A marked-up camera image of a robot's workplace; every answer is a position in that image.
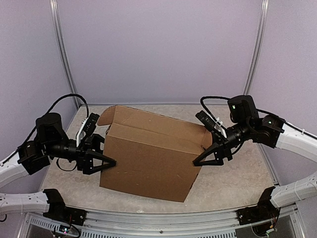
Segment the brown cardboard box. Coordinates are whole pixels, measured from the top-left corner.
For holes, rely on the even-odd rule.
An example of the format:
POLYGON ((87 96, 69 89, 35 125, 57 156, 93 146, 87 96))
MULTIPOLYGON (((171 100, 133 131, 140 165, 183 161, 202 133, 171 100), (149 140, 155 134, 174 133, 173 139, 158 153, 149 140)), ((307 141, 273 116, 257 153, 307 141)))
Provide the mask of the brown cardboard box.
POLYGON ((193 161, 212 144, 204 126, 126 106, 107 108, 104 155, 116 165, 101 172, 100 187, 183 202, 200 168, 193 161))

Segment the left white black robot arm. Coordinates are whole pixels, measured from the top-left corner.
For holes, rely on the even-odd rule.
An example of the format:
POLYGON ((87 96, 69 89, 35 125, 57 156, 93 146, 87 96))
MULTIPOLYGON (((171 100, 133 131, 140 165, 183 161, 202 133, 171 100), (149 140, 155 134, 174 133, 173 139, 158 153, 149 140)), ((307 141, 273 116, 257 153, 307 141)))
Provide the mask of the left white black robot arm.
MULTIPOLYGON (((52 159, 75 162, 75 168, 85 175, 115 167, 116 161, 103 155, 105 139, 95 134, 98 114, 91 113, 83 122, 75 139, 62 128, 61 116, 48 113, 36 119, 36 137, 24 142, 16 151, 0 162, 0 185, 33 175, 50 166, 52 159)), ((41 212, 45 217, 65 221, 72 216, 57 189, 45 189, 28 194, 1 194, 0 213, 41 212)))

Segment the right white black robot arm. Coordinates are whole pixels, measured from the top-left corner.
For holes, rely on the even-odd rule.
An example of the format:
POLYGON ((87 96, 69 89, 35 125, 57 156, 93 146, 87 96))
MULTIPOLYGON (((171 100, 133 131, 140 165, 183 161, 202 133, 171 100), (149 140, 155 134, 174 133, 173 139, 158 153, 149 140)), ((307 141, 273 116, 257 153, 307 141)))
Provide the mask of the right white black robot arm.
MULTIPOLYGON (((193 164, 196 167, 222 166, 223 160, 232 160, 233 148, 239 150, 245 141, 278 148, 301 155, 311 161, 317 160, 317 137, 304 129, 299 129, 279 116, 256 108, 250 95, 225 98, 230 110, 232 127, 224 127, 204 104, 211 96, 200 99, 203 110, 196 118, 211 132, 212 144, 200 154, 193 164)), ((253 215, 264 220, 277 209, 317 194, 317 175, 297 180, 284 186, 267 188, 261 195, 253 215)))

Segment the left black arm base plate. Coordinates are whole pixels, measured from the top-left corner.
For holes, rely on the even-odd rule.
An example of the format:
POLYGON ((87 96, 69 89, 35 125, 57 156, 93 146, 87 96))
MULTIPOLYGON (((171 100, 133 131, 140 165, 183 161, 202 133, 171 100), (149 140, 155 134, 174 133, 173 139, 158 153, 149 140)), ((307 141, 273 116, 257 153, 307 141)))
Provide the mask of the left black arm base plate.
POLYGON ((49 210, 43 213, 46 218, 79 226, 83 226, 86 215, 86 210, 68 207, 64 202, 50 203, 49 210))

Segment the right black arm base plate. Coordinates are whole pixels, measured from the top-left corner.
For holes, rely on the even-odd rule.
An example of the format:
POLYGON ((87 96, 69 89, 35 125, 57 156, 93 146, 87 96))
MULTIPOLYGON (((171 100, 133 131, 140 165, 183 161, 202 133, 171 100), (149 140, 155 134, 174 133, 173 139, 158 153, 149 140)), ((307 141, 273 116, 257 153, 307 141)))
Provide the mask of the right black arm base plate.
POLYGON ((239 225, 256 223, 279 216, 280 208, 274 207, 270 201, 274 188, 275 186, 266 188, 255 206, 241 208, 236 211, 239 225))

